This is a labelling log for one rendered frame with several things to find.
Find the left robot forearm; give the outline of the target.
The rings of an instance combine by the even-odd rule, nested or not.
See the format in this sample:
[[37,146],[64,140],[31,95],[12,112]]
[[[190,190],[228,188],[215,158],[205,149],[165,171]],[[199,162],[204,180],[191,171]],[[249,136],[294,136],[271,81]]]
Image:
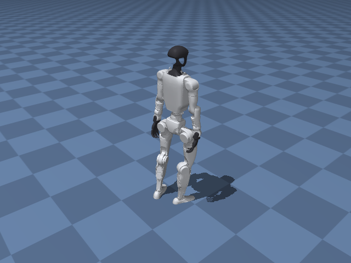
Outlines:
[[157,121],[161,120],[161,115],[162,115],[162,110],[163,110],[163,105],[164,105],[164,102],[157,99],[157,96],[156,96],[156,100],[155,100],[155,111],[154,111],[154,116],[157,117]]

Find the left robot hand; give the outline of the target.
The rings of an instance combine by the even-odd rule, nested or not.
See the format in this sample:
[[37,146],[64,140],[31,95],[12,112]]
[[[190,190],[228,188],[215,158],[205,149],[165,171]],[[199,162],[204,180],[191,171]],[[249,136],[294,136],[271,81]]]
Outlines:
[[[157,121],[157,117],[154,116],[154,119],[153,119],[154,123],[152,125],[152,130],[151,130],[151,135],[153,138],[158,138],[158,136],[160,136],[159,132],[158,132],[158,128],[157,128],[157,124],[161,121]],[[158,136],[157,136],[158,134]]]

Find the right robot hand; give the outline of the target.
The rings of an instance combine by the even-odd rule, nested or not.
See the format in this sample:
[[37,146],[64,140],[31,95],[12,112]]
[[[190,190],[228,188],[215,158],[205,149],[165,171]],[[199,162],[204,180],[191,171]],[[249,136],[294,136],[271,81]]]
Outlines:
[[193,135],[193,138],[194,138],[194,142],[193,142],[193,145],[192,145],[192,148],[188,148],[190,150],[187,150],[186,152],[187,153],[190,153],[193,151],[194,147],[196,147],[197,143],[198,143],[198,140],[200,139],[199,137],[199,133],[198,132],[195,132],[194,135]]

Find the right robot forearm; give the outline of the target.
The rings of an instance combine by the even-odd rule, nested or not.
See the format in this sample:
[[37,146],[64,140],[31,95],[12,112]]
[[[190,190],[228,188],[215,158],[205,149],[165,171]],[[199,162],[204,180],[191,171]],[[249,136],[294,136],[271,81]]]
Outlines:
[[193,125],[193,135],[195,132],[199,133],[199,137],[201,136],[201,124],[200,124],[200,113],[201,113],[201,108],[198,106],[195,109],[195,115],[191,116],[192,120],[192,125]]

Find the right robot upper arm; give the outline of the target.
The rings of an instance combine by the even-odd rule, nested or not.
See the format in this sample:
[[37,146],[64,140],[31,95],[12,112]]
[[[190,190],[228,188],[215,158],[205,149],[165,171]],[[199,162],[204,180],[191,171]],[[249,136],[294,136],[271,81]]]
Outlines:
[[199,83],[193,78],[185,78],[185,88],[188,91],[188,100],[189,100],[189,112],[192,115],[195,115],[195,109],[198,101],[198,89]]

